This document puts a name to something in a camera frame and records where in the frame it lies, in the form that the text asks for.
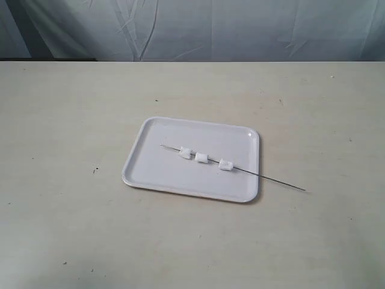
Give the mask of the white marshmallow piece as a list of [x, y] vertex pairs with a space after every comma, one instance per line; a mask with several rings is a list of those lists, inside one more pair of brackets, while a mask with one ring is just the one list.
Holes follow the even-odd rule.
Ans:
[[178, 152], [178, 156], [187, 160], [191, 159], [191, 155], [192, 155], [192, 150], [190, 148], [181, 147]]
[[195, 161], [198, 163], [207, 164], [209, 162], [208, 154], [202, 154], [202, 153], [196, 152]]
[[221, 159], [218, 163], [218, 168], [220, 170], [231, 171], [233, 169], [233, 163], [231, 161]]

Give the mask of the thin metal skewer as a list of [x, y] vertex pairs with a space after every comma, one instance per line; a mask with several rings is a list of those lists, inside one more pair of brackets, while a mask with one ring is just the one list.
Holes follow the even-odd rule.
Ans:
[[[165, 145], [165, 144], [159, 144], [159, 145], [162, 146], [162, 147], [164, 147], [164, 148], [166, 148], [166, 149], [171, 149], [171, 150], [173, 150], [173, 151], [180, 151], [180, 150], [177, 149], [177, 148], [174, 148], [174, 147], [171, 147], [171, 146], [167, 146], [167, 145]], [[220, 163], [220, 161], [214, 160], [214, 159], [212, 159], [212, 158], [208, 158], [208, 160], [211, 161], [211, 162], [214, 162], [214, 163], [216, 163], [216, 164], [219, 164], [219, 163]], [[267, 179], [267, 180], [269, 180], [269, 181], [276, 182], [276, 183], [278, 183], [278, 184], [285, 185], [285, 186], [288, 186], [288, 187], [297, 189], [297, 190], [299, 190], [299, 191], [308, 192], [305, 188], [297, 187], [297, 186], [295, 186], [295, 185], [292, 185], [292, 184], [289, 184], [289, 183], [286, 183], [286, 182], [283, 182], [283, 181], [279, 181], [279, 180], [274, 179], [274, 178], [270, 178], [270, 177], [267, 177], [267, 176], [263, 176], [263, 175], [260, 175], [260, 174], [258, 174], [258, 173], [255, 173], [255, 172], [251, 172], [251, 171], [249, 171], [249, 170], [245, 170], [245, 169], [242, 169], [242, 168], [240, 168], [240, 167], [236, 167], [236, 166], [234, 166], [234, 165], [233, 165], [233, 169], [240, 170], [240, 171], [242, 171], [242, 172], [249, 173], [249, 174], [251, 174], [251, 175], [255, 175], [255, 176], [258, 176], [258, 177], [260, 177], [260, 178]]]

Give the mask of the white rectangular plastic tray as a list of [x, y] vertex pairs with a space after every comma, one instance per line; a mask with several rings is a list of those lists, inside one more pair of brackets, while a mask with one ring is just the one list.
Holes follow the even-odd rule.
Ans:
[[[192, 150], [191, 159], [178, 156]], [[260, 137], [248, 127], [193, 120], [151, 117], [143, 124], [123, 167], [122, 179], [132, 187], [187, 196], [246, 203], [259, 190], [259, 178], [218, 164], [195, 161], [196, 152], [214, 160], [231, 161], [234, 166], [259, 173]]]

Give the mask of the grey-blue backdrop cloth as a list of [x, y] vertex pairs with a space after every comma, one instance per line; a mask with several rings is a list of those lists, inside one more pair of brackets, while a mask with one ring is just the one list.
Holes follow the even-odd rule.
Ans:
[[382, 61], [383, 1], [2, 1], [1, 58]]

